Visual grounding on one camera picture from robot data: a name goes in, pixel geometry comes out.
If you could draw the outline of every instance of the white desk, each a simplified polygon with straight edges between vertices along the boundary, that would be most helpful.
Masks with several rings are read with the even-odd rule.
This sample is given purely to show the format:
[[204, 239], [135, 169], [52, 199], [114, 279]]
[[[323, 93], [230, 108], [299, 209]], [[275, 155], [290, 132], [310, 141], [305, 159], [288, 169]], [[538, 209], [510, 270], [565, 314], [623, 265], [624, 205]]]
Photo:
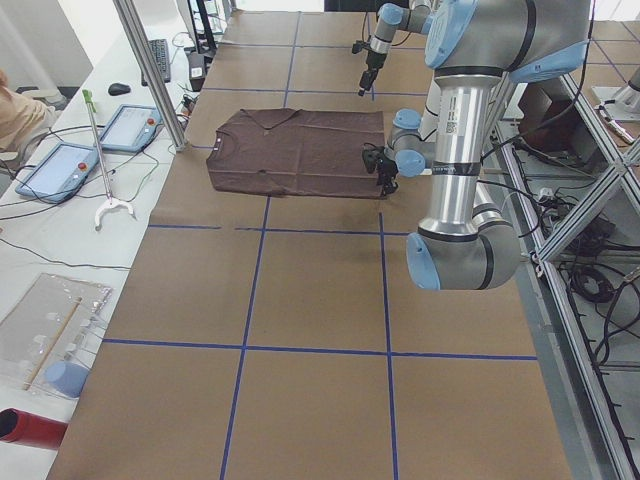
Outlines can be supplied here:
[[[171, 39], [185, 30], [182, 20], [165, 21], [147, 28], [149, 38], [167, 38], [170, 53], [177, 49]], [[182, 99], [183, 89], [188, 84], [187, 60], [182, 51], [178, 51], [172, 64], [172, 82], [167, 89], [173, 104], [177, 107]], [[107, 94], [107, 87], [114, 82], [131, 86], [131, 93], [118, 97]], [[140, 69], [131, 52], [129, 43], [122, 35], [111, 47], [99, 65], [87, 78], [82, 88], [93, 92], [98, 112], [96, 121], [105, 124], [116, 108], [123, 103], [153, 105], [149, 89], [140, 84]], [[82, 94], [73, 98], [64, 114], [56, 123], [54, 130], [88, 125], [89, 119]], [[91, 145], [93, 137], [89, 130], [65, 132], [61, 134], [66, 141]], [[29, 164], [36, 164], [58, 142], [49, 137], [42, 142]], [[93, 218], [97, 208], [105, 197], [72, 200], [47, 212], [16, 220], [0, 220], [1, 238], [28, 247], [38, 253], [68, 263], [93, 263], [102, 265], [130, 266], [147, 227], [149, 214], [153, 209], [173, 160], [174, 149], [166, 131], [162, 131], [146, 149], [155, 157], [159, 166], [145, 181], [137, 198], [132, 202], [137, 220], [131, 218], [125, 209], [105, 214], [100, 232], [94, 230]], [[110, 168], [114, 168], [129, 158], [124, 155], [107, 154]], [[121, 199], [131, 198], [141, 179], [155, 166], [155, 161], [145, 155], [138, 155], [127, 165], [117, 169], [112, 176], [114, 195]], [[21, 173], [24, 178], [27, 171]], [[89, 178], [99, 175], [96, 168]], [[0, 218], [29, 213], [45, 208], [34, 201], [21, 205], [4, 206], [24, 200], [14, 192], [16, 182], [0, 199]], [[85, 185], [80, 194], [91, 196], [104, 193], [100, 179]], [[4, 318], [16, 302], [24, 295], [40, 273], [53, 273], [67, 277], [102, 283], [113, 288], [113, 293], [102, 310], [101, 316], [108, 320], [118, 301], [127, 272], [123, 270], [96, 268], [69, 268], [63, 265], [46, 263], [32, 254], [0, 243], [0, 319]], [[2, 386], [0, 380], [0, 409], [18, 408], [46, 417], [68, 421], [75, 408], [75, 401], [32, 394]], [[0, 464], [2, 478], [20, 480], [40, 480], [47, 476], [56, 452], [40, 450], [12, 444], [0, 444]]]

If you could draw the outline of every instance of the red cylinder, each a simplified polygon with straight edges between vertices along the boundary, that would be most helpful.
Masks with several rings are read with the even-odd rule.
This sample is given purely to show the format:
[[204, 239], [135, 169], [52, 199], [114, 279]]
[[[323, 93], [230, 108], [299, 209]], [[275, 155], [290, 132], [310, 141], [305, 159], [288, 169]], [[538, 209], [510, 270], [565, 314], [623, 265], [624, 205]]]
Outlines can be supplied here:
[[67, 424], [8, 408], [0, 412], [0, 441], [57, 450]]

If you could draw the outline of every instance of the reacher tool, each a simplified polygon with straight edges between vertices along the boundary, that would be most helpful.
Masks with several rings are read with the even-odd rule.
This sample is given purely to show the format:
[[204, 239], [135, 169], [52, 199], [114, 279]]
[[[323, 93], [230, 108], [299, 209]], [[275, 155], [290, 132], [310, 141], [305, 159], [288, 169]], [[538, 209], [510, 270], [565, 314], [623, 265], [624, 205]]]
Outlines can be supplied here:
[[87, 104], [87, 111], [89, 112], [89, 121], [91, 122], [93, 139], [96, 142], [96, 150], [98, 150], [100, 169], [102, 170], [102, 179], [104, 180], [104, 188], [107, 195], [107, 199], [105, 200], [105, 202], [100, 205], [100, 207], [96, 211], [95, 227], [96, 230], [100, 230], [100, 228], [102, 228], [102, 214], [109, 210], [115, 210], [118, 207], [125, 207], [129, 211], [129, 215], [131, 215], [134, 219], [136, 218], [136, 215], [133, 212], [133, 205], [131, 205], [129, 202], [118, 200], [113, 196], [113, 192], [111, 191], [111, 184], [109, 183], [109, 176], [107, 174], [107, 162], [105, 161], [104, 154], [102, 153], [102, 148], [100, 146], [100, 135], [98, 134], [96, 119], [93, 116], [94, 112], [96, 111], [96, 107], [93, 104], [93, 100], [91, 99], [91, 92], [89, 90], [82, 90], [82, 95], [84, 96], [84, 101]]

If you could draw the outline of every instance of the computer mouse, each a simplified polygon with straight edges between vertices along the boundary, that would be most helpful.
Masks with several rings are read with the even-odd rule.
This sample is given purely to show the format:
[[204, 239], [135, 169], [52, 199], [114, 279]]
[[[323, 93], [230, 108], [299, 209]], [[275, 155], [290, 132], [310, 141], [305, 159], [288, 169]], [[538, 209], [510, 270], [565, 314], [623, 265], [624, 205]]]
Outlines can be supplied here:
[[125, 85], [124, 83], [112, 83], [109, 85], [109, 95], [115, 97], [117, 95], [123, 95], [125, 93], [129, 93], [131, 91], [131, 87], [129, 85]]

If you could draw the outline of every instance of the blue cup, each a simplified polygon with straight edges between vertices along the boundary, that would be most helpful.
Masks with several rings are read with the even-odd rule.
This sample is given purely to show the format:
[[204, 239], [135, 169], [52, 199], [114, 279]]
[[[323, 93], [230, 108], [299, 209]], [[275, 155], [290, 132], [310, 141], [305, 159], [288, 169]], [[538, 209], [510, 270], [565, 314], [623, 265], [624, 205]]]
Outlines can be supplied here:
[[59, 361], [52, 364], [44, 372], [44, 378], [60, 393], [71, 398], [78, 398], [87, 380], [89, 370], [71, 362]]

